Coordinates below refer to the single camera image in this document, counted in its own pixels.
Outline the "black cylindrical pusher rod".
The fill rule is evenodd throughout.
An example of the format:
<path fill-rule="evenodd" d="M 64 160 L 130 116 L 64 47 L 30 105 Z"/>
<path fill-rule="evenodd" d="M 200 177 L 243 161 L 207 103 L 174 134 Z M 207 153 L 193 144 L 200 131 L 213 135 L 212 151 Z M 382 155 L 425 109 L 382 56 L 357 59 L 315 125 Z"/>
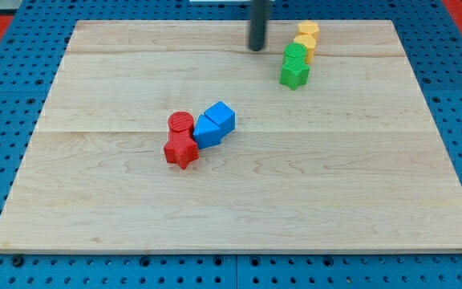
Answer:
<path fill-rule="evenodd" d="M 248 48 L 261 51 L 265 47 L 270 0 L 251 0 L 249 12 Z"/>

